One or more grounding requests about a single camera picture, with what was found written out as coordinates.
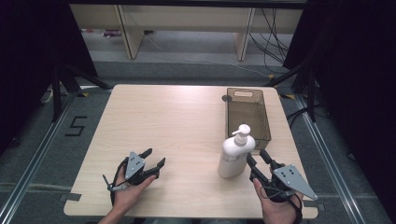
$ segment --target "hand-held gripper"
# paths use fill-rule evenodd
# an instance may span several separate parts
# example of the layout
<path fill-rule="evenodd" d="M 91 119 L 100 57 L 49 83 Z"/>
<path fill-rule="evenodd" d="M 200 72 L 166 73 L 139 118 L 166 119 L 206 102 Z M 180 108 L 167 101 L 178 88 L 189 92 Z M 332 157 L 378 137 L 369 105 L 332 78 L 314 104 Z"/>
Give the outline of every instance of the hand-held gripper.
<path fill-rule="evenodd" d="M 144 171 L 146 162 L 145 158 L 149 156 L 152 152 L 152 148 L 147 149 L 142 154 L 137 155 L 133 151 L 130 153 L 129 157 L 126 157 L 117 168 L 117 172 L 114 176 L 113 183 L 109 184 L 106 177 L 103 175 L 103 179 L 107 184 L 107 189 L 110 190 L 111 202 L 114 204 L 114 192 L 121 189 L 126 189 L 129 187 L 126 182 L 131 185 L 139 185 L 147 178 L 155 175 L 156 178 L 160 177 L 160 170 L 165 165 L 165 158 L 157 163 L 156 167 L 153 167 L 147 171 Z M 117 178 L 120 171 L 124 172 L 125 181 L 116 185 Z"/>
<path fill-rule="evenodd" d="M 262 184 L 262 188 L 265 190 L 268 199 L 271 201 L 275 203 L 289 202 L 295 209 L 297 215 L 294 223 L 300 223 L 303 218 L 301 199 L 296 195 L 300 202 L 300 207 L 298 207 L 290 198 L 295 195 L 295 191 L 299 191 L 313 200 L 317 200 L 318 196 L 311 187 L 309 187 L 308 183 L 306 183 L 305 179 L 294 164 L 285 165 L 277 163 L 271 159 L 265 149 L 260 151 L 260 156 L 266 164 L 270 164 L 272 173 L 271 180 L 265 177 L 265 175 L 256 167 L 257 162 L 253 159 L 251 153 L 248 153 L 247 164 L 251 169 L 250 181 L 253 182 L 253 179 L 257 178 Z"/>

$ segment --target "bottle label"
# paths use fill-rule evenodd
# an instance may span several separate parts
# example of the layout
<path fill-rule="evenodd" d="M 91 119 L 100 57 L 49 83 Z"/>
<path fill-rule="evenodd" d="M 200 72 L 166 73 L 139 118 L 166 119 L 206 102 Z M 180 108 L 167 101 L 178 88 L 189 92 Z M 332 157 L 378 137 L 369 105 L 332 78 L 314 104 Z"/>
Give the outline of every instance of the bottle label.
<path fill-rule="evenodd" d="M 227 162 L 245 160 L 247 158 L 247 156 L 248 156 L 247 153 L 241 154 L 241 155 L 236 156 L 236 157 L 231 157 L 231 156 L 227 155 L 226 153 L 222 153 L 222 159 L 224 161 L 227 161 Z"/>

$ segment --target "pump dispenser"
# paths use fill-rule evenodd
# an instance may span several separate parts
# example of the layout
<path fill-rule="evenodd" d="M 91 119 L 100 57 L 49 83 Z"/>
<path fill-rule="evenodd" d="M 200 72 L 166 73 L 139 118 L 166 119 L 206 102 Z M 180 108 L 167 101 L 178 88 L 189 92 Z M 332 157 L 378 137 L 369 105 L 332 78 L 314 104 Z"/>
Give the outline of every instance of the pump dispenser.
<path fill-rule="evenodd" d="M 223 142 L 218 173 L 222 177 L 232 177 L 244 172 L 247 165 L 248 153 L 253 151 L 256 142 L 250 134 L 250 127 L 246 124 L 239 126 L 233 132 L 234 137 Z"/>

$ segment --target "strap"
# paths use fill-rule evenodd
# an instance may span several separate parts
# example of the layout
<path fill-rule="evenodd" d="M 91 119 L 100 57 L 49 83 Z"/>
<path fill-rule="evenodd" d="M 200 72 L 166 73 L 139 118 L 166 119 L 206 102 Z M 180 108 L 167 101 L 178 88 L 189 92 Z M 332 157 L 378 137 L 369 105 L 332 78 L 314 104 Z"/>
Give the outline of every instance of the strap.
<path fill-rule="evenodd" d="M 297 196 L 297 194 L 293 194 L 294 196 L 297 197 L 299 204 L 300 204 L 300 208 L 297 207 L 295 205 L 295 203 L 290 199 L 291 197 L 288 197 L 288 202 L 291 204 L 291 206 L 294 208 L 294 210 L 296 211 L 296 219 L 294 220 L 293 224 L 299 224 L 301 223 L 301 220 L 303 219 L 303 203 L 301 202 L 301 199 L 299 198 L 299 196 Z"/>

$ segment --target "hand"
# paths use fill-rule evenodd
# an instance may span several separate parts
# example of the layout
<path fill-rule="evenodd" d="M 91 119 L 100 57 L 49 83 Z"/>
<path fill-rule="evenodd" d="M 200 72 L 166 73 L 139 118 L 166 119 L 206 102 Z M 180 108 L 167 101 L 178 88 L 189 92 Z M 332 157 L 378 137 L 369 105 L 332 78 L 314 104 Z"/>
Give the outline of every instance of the hand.
<path fill-rule="evenodd" d="M 116 185 L 125 181 L 123 170 L 124 167 L 119 172 Z M 155 175 L 152 175 L 138 186 L 130 186 L 126 189 L 116 191 L 113 208 L 99 223 L 118 223 L 122 217 L 134 206 L 139 195 L 152 183 L 152 181 L 154 181 L 154 179 Z"/>
<path fill-rule="evenodd" d="M 253 179 L 253 185 L 262 204 L 262 218 L 265 224 L 291 224 L 294 222 L 296 211 L 289 202 L 274 203 L 267 199 L 268 196 L 257 178 Z M 303 194 L 296 192 L 296 195 L 291 197 L 291 201 L 300 207 L 300 202 L 296 197 L 302 200 Z"/>

